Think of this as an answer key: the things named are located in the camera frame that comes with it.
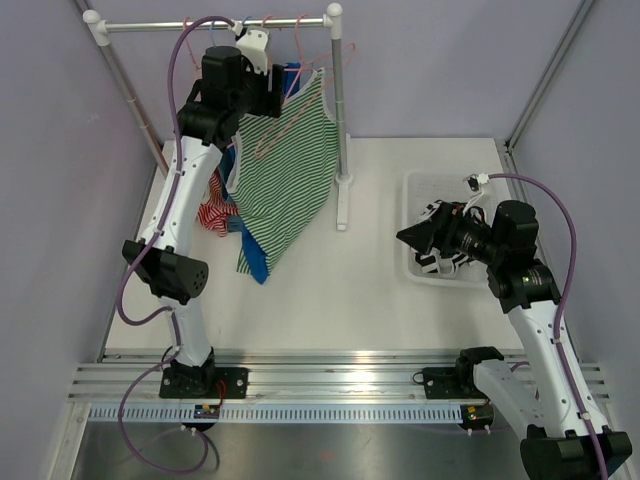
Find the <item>black white striped tank top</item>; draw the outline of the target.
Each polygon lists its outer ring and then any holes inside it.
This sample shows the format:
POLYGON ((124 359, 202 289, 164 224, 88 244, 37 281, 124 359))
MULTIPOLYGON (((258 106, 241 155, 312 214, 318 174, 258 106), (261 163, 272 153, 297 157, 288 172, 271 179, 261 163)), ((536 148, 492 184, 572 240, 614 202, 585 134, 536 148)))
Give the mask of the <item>black white striped tank top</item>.
MULTIPOLYGON (((442 203, 440 199, 428 203, 416 218, 416 223, 430 219, 442 203)), ((423 274, 438 275, 447 279, 455 278, 462 267, 475 263, 475 260, 462 253, 455 253, 450 258, 442 258, 437 250, 429 254, 421 254, 413 249, 413 255, 423 274)))

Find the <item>green white striped tank top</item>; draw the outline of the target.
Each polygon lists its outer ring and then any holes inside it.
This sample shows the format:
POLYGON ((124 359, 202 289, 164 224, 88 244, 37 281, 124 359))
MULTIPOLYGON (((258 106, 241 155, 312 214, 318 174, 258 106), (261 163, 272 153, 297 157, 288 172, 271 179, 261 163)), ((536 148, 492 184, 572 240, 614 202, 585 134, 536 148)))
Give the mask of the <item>green white striped tank top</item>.
MULTIPOLYGON (((328 199, 339 156, 338 133, 325 96, 326 71, 315 71, 282 107, 277 119, 247 115, 235 136, 235 165, 227 191, 244 226, 267 255, 269 275, 328 199), (270 125, 286 123, 316 94, 309 109, 282 140, 258 160, 255 149, 270 125)), ((249 274, 241 251, 237 271, 249 274)))

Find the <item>bright blue tank top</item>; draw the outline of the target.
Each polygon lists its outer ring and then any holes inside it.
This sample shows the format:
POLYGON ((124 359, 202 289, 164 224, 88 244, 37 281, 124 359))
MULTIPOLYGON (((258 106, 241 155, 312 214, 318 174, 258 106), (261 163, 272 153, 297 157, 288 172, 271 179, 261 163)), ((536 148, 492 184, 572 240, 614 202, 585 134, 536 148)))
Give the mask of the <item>bright blue tank top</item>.
MULTIPOLYGON (((300 68, 299 62, 289 62, 285 65, 286 72, 283 74, 282 91, 285 95, 295 94, 300 89, 300 79, 297 70, 300 68)), ((221 194, 225 203, 231 204, 231 195, 228 193, 224 183, 229 179, 232 167, 235 165, 236 153, 233 146, 227 148, 222 160, 217 167, 217 174, 221 181, 221 194)), ((259 283, 263 284, 268 276, 267 255, 253 238, 249 230, 244 226, 241 217, 230 214, 227 218, 227 231, 229 233, 240 233, 242 240, 242 252, 245 255, 249 273, 259 283)))

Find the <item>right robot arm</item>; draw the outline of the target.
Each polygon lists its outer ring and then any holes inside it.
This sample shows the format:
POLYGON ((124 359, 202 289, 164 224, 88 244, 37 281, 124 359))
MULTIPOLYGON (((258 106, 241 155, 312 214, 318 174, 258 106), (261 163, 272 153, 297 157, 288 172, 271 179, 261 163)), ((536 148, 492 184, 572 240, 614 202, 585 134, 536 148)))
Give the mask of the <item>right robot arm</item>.
POLYGON ((563 298, 551 270, 536 257, 535 209, 507 200, 487 224, 469 207, 441 203, 426 220, 397 232, 419 254, 463 254, 486 267, 499 301, 524 347, 537 391, 531 393, 492 347, 464 350, 456 389, 480 392, 520 441, 531 479, 607 479, 631 456, 627 433, 613 430, 589 391, 567 337, 563 298))

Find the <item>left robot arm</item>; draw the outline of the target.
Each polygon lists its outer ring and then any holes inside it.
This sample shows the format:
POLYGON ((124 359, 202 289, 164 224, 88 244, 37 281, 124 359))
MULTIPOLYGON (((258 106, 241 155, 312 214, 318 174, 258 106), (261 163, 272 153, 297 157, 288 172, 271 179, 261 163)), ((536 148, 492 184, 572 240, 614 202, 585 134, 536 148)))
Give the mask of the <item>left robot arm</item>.
POLYGON ((200 296, 206 262, 190 257, 197 213, 209 179, 247 115, 277 118, 283 102, 281 65, 267 54, 237 45, 210 47, 202 73, 177 112, 175 151, 160 199, 139 240, 124 243, 128 271, 146 284, 170 315, 176 351, 162 363, 159 395, 164 399, 245 397, 242 368, 215 366, 200 296))

